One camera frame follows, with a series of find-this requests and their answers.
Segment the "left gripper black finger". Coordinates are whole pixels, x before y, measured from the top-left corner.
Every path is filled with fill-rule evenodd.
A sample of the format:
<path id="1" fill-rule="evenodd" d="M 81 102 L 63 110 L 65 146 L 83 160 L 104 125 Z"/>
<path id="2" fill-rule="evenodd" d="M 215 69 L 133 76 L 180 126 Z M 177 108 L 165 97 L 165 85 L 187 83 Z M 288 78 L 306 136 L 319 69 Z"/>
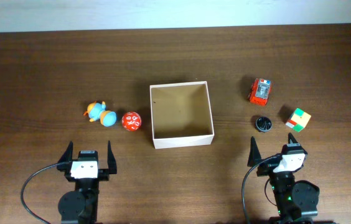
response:
<path id="1" fill-rule="evenodd" d="M 114 157 L 112 148 L 111 148 L 111 142 L 108 141 L 108 150 L 107 150 L 107 164 L 108 164 L 108 169 L 109 170 L 116 170 L 117 169 L 117 164 L 116 164 L 116 159 Z"/>
<path id="2" fill-rule="evenodd" d="M 72 154 L 73 154 L 73 142 L 70 141 L 67 149 L 62 154 L 61 158 L 58 160 L 58 163 L 72 162 Z"/>

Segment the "black round cap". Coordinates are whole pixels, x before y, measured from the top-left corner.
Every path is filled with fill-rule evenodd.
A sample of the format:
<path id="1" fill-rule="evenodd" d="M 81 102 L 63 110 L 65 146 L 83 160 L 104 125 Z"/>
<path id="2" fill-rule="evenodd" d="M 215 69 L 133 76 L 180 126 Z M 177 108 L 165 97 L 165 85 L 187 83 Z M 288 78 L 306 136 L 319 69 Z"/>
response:
<path id="1" fill-rule="evenodd" d="M 255 127 L 259 132 L 268 132 L 272 126 L 272 121 L 265 116 L 261 116 L 255 121 Z"/>

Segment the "red toy car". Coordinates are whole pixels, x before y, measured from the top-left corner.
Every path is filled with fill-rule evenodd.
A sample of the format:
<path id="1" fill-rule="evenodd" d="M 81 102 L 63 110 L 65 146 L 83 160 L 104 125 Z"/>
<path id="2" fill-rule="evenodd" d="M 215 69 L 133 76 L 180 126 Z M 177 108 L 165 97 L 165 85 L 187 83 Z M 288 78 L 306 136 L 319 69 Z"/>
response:
<path id="1" fill-rule="evenodd" d="M 257 78 L 252 84 L 250 94 L 248 95 L 250 103 L 266 106 L 271 89 L 271 81 L 263 78 Z"/>

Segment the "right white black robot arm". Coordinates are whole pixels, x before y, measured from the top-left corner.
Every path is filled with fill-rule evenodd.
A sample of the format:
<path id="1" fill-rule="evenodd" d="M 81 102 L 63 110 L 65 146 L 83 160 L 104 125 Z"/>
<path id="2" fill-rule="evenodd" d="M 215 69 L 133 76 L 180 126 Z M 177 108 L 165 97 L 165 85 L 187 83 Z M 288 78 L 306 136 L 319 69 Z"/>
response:
<path id="1" fill-rule="evenodd" d="M 250 154 L 247 166 L 250 170 L 243 179 L 241 199 L 246 222 L 249 223 L 245 207 L 245 187 L 249 174 L 257 170 L 258 177 L 269 177 L 267 184 L 271 185 L 274 193 L 277 217 L 271 217 L 269 223 L 312 223 L 312 218 L 318 215 L 317 204 L 320 190 L 318 186 L 306 181 L 296 181 L 294 173 L 304 167 L 307 151 L 288 134 L 288 143 L 282 151 L 263 159 L 255 138 L 251 138 Z"/>

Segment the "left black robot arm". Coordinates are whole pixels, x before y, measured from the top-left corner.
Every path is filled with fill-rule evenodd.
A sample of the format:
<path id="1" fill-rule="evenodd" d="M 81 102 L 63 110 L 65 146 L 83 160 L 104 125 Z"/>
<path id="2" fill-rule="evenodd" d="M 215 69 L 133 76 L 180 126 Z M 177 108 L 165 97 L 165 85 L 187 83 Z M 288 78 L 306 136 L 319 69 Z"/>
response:
<path id="1" fill-rule="evenodd" d="M 96 223 L 98 213 L 99 183 L 108 181 L 110 175 L 117 173 L 116 159 L 108 143 L 106 169 L 98 166 L 97 151 L 80 151 L 72 158 L 73 142 L 58 160 L 57 170 L 75 184 L 75 190 L 65 193 L 58 202 L 58 212 L 62 223 Z"/>

